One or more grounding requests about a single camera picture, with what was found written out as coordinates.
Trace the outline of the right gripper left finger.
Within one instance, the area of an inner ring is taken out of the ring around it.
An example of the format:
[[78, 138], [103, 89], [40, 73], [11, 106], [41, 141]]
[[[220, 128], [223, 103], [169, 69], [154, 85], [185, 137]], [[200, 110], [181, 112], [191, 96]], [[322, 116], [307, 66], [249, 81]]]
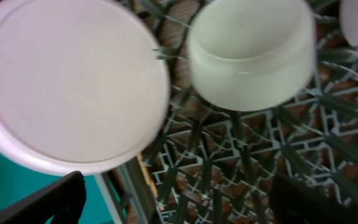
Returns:
[[0, 211], [0, 224], [77, 224], [86, 203], [85, 178], [74, 171]]

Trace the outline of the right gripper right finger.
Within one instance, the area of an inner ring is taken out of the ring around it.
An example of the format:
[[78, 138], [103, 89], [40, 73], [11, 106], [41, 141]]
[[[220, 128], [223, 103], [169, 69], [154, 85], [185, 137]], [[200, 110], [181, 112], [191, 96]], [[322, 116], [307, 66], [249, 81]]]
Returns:
[[358, 224], [358, 214], [278, 173], [273, 177], [269, 203], [278, 224]]

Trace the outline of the pink plate with food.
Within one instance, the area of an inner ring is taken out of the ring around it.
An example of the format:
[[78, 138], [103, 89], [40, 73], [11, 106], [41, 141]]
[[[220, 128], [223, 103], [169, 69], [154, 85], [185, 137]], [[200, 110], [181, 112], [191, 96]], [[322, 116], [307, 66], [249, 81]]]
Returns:
[[51, 175], [134, 158], [168, 110], [157, 47], [115, 1], [1, 1], [0, 153]]

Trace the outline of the white bowl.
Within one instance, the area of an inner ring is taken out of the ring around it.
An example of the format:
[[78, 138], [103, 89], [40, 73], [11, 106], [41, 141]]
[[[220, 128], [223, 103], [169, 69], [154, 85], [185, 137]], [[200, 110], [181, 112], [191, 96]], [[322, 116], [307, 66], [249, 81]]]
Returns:
[[228, 110], [277, 106], [317, 70], [316, 24], [305, 0], [217, 0], [190, 25], [193, 88]]

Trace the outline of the wooden chopstick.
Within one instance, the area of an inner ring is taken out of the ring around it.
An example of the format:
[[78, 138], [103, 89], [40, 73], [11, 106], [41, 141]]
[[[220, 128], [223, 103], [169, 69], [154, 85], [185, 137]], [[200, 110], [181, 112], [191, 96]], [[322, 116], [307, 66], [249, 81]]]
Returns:
[[157, 190], [157, 187], [155, 185], [155, 182], [153, 181], [152, 179], [152, 176], [150, 175], [150, 173], [148, 172], [147, 170], [147, 167], [146, 165], [142, 162], [142, 154], [139, 153], [137, 155], [137, 160], [139, 162], [139, 165], [140, 165], [140, 169], [142, 171], [142, 174], [144, 176], [144, 179], [146, 181], [146, 184], [149, 186], [149, 188], [151, 189], [151, 192], [152, 192], [152, 195], [154, 196], [154, 199], [158, 199], [158, 190]]

